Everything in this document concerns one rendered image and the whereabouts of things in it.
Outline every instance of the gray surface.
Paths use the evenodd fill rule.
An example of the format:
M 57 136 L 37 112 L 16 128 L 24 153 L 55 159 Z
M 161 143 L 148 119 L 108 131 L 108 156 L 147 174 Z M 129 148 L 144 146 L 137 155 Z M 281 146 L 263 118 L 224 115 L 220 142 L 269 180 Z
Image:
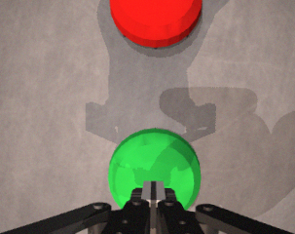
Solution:
M 195 205 L 295 232 L 295 1 L 203 1 L 190 37 L 158 51 L 121 37 L 105 0 L 0 1 L 0 232 L 118 209 L 110 157 L 149 127 L 197 151 Z

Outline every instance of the red disc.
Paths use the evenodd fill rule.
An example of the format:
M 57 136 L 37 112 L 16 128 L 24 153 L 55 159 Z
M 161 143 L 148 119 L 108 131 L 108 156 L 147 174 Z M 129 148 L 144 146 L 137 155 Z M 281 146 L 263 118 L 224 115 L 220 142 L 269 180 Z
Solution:
M 110 0 L 111 16 L 123 35 L 146 47 L 181 41 L 196 26 L 203 0 Z

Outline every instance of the green circular object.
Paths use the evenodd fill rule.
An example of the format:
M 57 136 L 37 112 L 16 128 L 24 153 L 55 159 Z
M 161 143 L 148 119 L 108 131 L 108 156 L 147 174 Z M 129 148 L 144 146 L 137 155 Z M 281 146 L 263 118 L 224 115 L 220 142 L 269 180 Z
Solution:
M 114 151 L 108 171 L 111 194 L 120 208 L 144 181 L 163 181 L 175 191 L 185 210 L 195 202 L 201 170 L 195 150 L 169 130 L 145 129 L 124 139 Z

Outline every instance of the green disc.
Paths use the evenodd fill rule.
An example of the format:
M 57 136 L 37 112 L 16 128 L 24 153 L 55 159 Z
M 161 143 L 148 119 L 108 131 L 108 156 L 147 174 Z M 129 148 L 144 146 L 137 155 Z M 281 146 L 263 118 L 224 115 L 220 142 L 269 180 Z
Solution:
M 163 181 L 188 210 L 201 184 L 195 150 L 169 130 L 145 129 L 128 136 L 114 151 L 108 171 L 109 188 L 120 208 L 130 199 L 132 190 L 142 188 L 146 180 Z

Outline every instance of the red dome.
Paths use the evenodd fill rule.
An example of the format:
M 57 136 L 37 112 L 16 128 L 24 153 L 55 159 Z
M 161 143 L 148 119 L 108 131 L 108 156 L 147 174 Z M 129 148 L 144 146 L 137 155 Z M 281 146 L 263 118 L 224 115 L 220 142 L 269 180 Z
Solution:
M 203 0 L 110 0 L 111 16 L 123 35 L 145 47 L 181 41 L 196 26 Z

